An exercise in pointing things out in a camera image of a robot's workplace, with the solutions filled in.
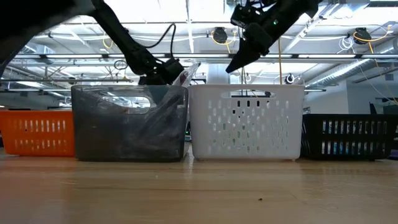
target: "plastic basket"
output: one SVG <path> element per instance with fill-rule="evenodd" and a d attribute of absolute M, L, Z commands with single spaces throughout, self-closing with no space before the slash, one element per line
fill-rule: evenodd
<path fill-rule="evenodd" d="M 188 150 L 187 98 L 180 86 L 73 86 L 76 158 L 179 161 Z"/>
<path fill-rule="evenodd" d="M 312 159 L 385 159 L 391 153 L 396 115 L 306 114 L 302 155 Z"/>
<path fill-rule="evenodd" d="M 231 96 L 256 90 L 270 96 Z M 193 155 L 198 159 L 296 159 L 300 156 L 304 87 L 190 87 Z"/>
<path fill-rule="evenodd" d="M 0 111 L 7 154 L 74 156 L 72 111 Z"/>

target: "white basket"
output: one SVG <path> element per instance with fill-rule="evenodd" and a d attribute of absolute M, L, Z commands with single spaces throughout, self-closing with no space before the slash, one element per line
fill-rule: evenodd
<path fill-rule="evenodd" d="M 237 90 L 275 95 L 231 98 L 228 93 Z M 197 159 L 297 159 L 303 99 L 304 86 L 298 85 L 191 86 L 193 155 Z"/>

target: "orange basket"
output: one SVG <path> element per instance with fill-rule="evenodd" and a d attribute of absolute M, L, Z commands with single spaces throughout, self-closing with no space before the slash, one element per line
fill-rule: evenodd
<path fill-rule="evenodd" d="M 72 111 L 0 111 L 0 131 L 7 154 L 75 155 Z"/>

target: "gray plastic bin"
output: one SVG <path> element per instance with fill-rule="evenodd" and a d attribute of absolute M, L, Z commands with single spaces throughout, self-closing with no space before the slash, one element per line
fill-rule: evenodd
<path fill-rule="evenodd" d="M 83 161 L 179 161 L 187 152 L 188 90 L 72 87 L 75 156 Z"/>

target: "table surface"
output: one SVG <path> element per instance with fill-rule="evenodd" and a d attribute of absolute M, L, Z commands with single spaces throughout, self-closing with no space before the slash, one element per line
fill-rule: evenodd
<path fill-rule="evenodd" d="M 398 161 L 0 157 L 0 223 L 398 223 Z"/>

